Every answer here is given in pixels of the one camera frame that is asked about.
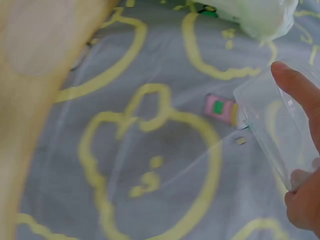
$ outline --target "gray bed sheet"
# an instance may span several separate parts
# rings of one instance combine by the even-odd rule
[[[288,222],[286,189],[250,130],[203,106],[275,59],[319,66],[320,4],[300,1],[272,42],[201,8],[127,0],[106,19],[38,140],[17,240],[316,239]]]

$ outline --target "plastic bag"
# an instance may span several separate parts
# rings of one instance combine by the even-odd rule
[[[240,24],[250,37],[270,41],[286,35],[294,24],[298,0],[200,0],[214,6],[219,18]]]

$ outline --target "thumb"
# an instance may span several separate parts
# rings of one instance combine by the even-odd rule
[[[291,69],[281,61],[271,65],[271,73],[276,84],[293,97],[311,118],[320,109],[320,89],[309,81],[302,73]]]

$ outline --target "finger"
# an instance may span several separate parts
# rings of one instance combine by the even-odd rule
[[[303,107],[308,117],[320,108],[320,89],[303,74],[280,61],[271,65],[271,73],[276,84]]]
[[[320,157],[317,157],[312,161],[312,167],[314,169],[317,169],[320,167]]]
[[[288,208],[292,199],[294,198],[295,194],[293,192],[287,192],[285,195],[284,195],[284,202],[285,202],[285,205],[286,207]]]
[[[310,176],[311,172],[300,169],[294,170],[290,175],[291,189],[295,192],[297,188]]]

